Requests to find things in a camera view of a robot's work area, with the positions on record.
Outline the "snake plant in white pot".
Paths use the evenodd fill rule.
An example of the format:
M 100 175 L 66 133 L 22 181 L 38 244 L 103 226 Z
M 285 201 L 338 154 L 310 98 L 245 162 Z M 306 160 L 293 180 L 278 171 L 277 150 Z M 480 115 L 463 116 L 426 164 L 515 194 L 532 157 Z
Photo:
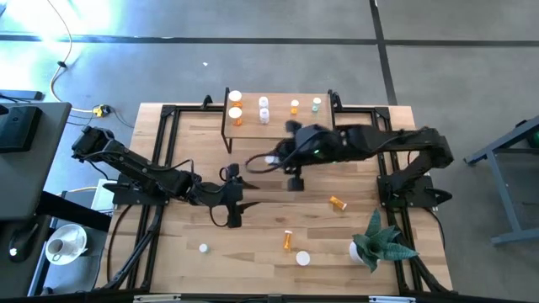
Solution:
M 366 265 L 373 273 L 380 260 L 402 261 L 419 255 L 414 249 L 398 242 L 402 233 L 395 226 L 382 227 L 379 209 L 371 215 L 366 231 L 354 234 L 349 246 L 353 262 Z

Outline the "silver aluminium bar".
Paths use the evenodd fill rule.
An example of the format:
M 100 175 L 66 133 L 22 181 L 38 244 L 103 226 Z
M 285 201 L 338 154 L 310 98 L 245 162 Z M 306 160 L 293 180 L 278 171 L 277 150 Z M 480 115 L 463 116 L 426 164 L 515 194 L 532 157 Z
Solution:
M 177 294 L 145 294 L 135 295 L 132 303 L 177 303 L 181 295 Z
M 372 295 L 369 303 L 417 303 L 413 297 Z

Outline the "white paper sheet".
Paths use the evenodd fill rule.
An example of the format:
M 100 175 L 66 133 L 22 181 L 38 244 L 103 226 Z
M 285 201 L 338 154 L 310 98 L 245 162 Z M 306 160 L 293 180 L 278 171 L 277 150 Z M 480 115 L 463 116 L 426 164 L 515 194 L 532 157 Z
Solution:
M 107 213 L 115 209 L 113 204 L 115 194 L 104 187 L 106 184 L 116 184 L 116 181 L 106 179 L 100 179 L 98 181 L 91 205 L 92 210 Z

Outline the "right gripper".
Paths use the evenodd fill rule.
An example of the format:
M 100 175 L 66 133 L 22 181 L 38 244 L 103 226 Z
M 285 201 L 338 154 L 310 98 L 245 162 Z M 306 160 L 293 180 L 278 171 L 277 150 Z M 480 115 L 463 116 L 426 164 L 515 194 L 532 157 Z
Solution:
M 287 120 L 286 132 L 293 136 L 294 147 L 290 154 L 292 166 L 345 161 L 343 138 L 336 130 L 329 130 L 320 125 L 302 127 L 300 122 Z M 291 192 L 303 191 L 302 168 L 289 167 L 287 173 L 291 175 L 287 181 L 287 190 Z

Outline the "wooden shelf black metal legs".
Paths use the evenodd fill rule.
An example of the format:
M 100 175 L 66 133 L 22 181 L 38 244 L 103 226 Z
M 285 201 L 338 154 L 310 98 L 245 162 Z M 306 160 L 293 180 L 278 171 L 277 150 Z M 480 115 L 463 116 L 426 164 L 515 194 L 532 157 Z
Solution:
M 231 124 L 228 110 L 232 107 L 228 94 L 232 90 L 225 90 L 223 114 L 221 123 L 221 136 L 227 152 L 232 151 L 232 142 L 235 139 L 282 139 L 288 136 L 285 123 L 295 120 L 303 125 L 319 124 L 326 128 L 334 126 L 334 106 L 332 105 L 332 91 L 326 93 L 246 93 L 241 92 L 242 120 L 240 126 Z M 259 98 L 265 96 L 269 100 L 269 123 L 263 125 L 259 119 Z M 312 112 L 312 100 L 322 100 L 320 110 Z M 299 101 L 298 113 L 291 114 L 291 101 Z

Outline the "grey metal table frame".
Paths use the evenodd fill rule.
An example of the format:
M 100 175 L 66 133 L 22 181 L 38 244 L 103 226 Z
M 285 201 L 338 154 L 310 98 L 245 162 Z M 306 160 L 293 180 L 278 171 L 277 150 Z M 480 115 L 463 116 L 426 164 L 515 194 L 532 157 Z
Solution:
M 477 162 L 486 160 L 494 176 L 494 182 L 511 227 L 511 232 L 491 237 L 490 241 L 494 245 L 539 240 L 539 227 L 531 229 L 521 227 L 510 195 L 510 186 L 505 182 L 498 163 L 498 155 L 503 153 L 539 154 L 539 148 L 513 148 L 514 144 L 537 132 L 539 132 L 539 115 L 530 120 L 521 121 L 513 130 L 463 158 L 468 166 L 474 166 Z

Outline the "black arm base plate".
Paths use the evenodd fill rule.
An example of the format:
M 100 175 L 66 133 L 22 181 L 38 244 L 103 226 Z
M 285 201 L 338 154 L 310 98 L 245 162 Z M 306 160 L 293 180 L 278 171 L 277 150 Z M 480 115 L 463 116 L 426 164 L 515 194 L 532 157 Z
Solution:
M 380 204 L 386 208 L 432 208 L 452 198 L 451 193 L 436 189 L 429 175 L 422 176 L 405 189 L 394 189 L 389 176 L 379 176 L 377 186 Z
M 114 194 L 114 205 L 166 205 L 168 196 L 156 185 L 144 187 L 139 181 L 120 174 L 115 183 L 106 183 L 103 187 Z

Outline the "black computer mouse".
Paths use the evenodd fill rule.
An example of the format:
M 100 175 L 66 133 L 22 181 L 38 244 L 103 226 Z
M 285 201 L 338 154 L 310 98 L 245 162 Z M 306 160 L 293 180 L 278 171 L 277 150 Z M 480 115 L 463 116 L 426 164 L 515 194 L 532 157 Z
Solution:
M 22 263 L 31 254 L 38 226 L 19 229 L 13 233 L 8 244 L 8 257 L 13 263 Z

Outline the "white cup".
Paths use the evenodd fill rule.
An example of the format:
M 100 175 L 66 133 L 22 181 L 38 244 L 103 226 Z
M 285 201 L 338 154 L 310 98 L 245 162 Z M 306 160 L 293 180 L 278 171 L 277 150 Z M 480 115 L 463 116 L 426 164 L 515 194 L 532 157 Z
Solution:
M 53 260 L 59 260 L 61 257 L 73 252 L 74 245 L 68 240 L 57 238 L 49 241 L 47 252 L 52 255 Z

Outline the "black desk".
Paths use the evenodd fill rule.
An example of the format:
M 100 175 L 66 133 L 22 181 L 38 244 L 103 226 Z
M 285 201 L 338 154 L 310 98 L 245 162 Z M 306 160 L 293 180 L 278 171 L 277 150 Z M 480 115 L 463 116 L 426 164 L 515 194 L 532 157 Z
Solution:
M 34 214 L 72 107 L 69 103 L 31 105 L 41 115 L 29 150 L 0 152 L 0 221 Z

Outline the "black slim device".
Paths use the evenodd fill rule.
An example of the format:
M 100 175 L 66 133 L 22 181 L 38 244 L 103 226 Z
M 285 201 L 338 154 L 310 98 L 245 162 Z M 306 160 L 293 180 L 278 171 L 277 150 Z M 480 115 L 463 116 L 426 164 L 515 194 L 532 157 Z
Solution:
M 44 98 L 44 94 L 41 91 L 30 90 L 2 90 L 0 89 L 0 96 L 21 99 L 21 100 L 35 100 L 41 101 Z

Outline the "black aluminium table frame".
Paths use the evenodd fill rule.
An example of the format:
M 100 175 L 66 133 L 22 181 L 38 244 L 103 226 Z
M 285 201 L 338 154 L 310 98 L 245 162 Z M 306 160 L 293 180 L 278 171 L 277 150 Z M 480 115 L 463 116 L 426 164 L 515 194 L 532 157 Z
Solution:
M 266 152 L 277 139 L 235 139 L 227 153 L 221 137 L 221 104 L 200 105 L 141 104 L 131 149 L 150 157 L 156 142 L 161 113 L 165 120 L 159 162 L 166 162 L 173 119 L 179 118 L 171 164 L 185 159 L 195 161 L 195 171 L 204 180 L 221 184 L 218 172 L 231 162 L 239 162 L 241 175 L 260 190 L 246 190 L 244 201 L 262 203 L 245 210 L 243 226 L 229 229 L 211 222 L 207 207 L 171 201 L 163 212 L 149 290 L 152 293 L 240 294 L 261 297 L 281 295 L 397 295 L 399 291 L 394 262 L 381 261 L 372 274 L 364 264 L 349 255 L 352 235 L 364 233 L 375 208 L 380 209 L 377 175 L 379 161 L 344 162 L 303 168 L 305 191 L 286 191 L 287 179 L 281 171 L 253 175 L 244 173 L 243 164 L 254 154 Z M 336 125 L 369 124 L 378 118 L 381 129 L 385 117 L 394 130 L 415 129 L 409 106 L 344 105 L 334 113 Z M 336 196 L 348 204 L 345 211 L 330 204 Z M 134 205 L 123 217 L 115 234 L 113 248 L 105 248 L 95 287 L 115 275 L 133 251 L 142 206 Z M 387 215 L 382 213 L 382 225 Z M 451 290 L 451 278 L 442 247 L 439 226 L 425 210 L 408 211 L 412 238 L 427 269 L 439 284 Z M 292 231 L 291 250 L 283 248 L 285 230 Z M 205 243 L 209 252 L 199 251 Z M 307 251 L 311 262 L 296 263 L 296 254 Z

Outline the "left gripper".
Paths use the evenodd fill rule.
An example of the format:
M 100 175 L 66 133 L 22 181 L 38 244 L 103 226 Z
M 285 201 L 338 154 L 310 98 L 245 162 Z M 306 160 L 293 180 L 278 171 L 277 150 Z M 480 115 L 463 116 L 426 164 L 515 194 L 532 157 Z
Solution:
M 245 181 L 242 177 L 236 178 L 236 182 L 228 182 L 219 186 L 216 183 L 204 182 L 200 185 L 201 201 L 209 207 L 224 205 L 228 207 L 228 226 L 241 227 L 243 212 L 258 202 L 250 202 L 238 205 L 243 199 L 243 189 L 259 189 L 258 186 Z

